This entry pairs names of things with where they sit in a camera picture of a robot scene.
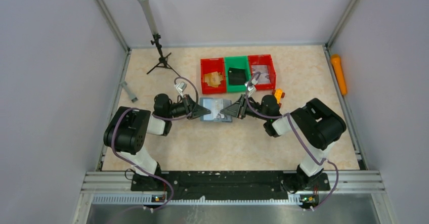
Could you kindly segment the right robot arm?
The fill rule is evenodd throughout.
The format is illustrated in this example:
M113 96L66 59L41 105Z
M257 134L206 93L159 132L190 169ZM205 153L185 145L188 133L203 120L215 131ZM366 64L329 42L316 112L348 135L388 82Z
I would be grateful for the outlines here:
M296 181L302 185L321 175L329 151L347 129L345 121L317 98L282 115L274 95L263 96L260 103L241 95L221 113L239 119L251 116L265 120L264 129L274 138L293 132L307 153L296 170Z

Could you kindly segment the blue card holder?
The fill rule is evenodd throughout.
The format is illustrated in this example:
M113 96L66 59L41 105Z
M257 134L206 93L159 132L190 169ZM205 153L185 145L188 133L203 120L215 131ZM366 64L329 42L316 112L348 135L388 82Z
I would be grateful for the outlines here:
M231 106L232 101L221 98L201 98L200 105L210 110L209 114L200 117L202 122L226 122L231 123L232 117L221 113L221 110Z

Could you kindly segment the silver VIP card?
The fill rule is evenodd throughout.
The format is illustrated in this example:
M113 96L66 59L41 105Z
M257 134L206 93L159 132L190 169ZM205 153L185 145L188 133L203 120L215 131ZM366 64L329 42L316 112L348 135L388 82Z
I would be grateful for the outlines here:
M229 121L228 117L221 113L221 110L227 106L227 102L224 99L205 99L204 107L211 111L211 114L204 115L203 119L206 121Z

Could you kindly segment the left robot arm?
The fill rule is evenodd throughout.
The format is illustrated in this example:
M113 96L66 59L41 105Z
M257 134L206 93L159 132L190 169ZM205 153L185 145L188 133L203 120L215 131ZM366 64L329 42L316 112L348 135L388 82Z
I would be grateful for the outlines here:
M177 102L166 94L158 94L152 112L119 107L103 134L103 143L114 155L129 163L137 174L154 176L159 167L144 146L146 135L166 136L173 121L192 120L210 113L188 94L178 96Z

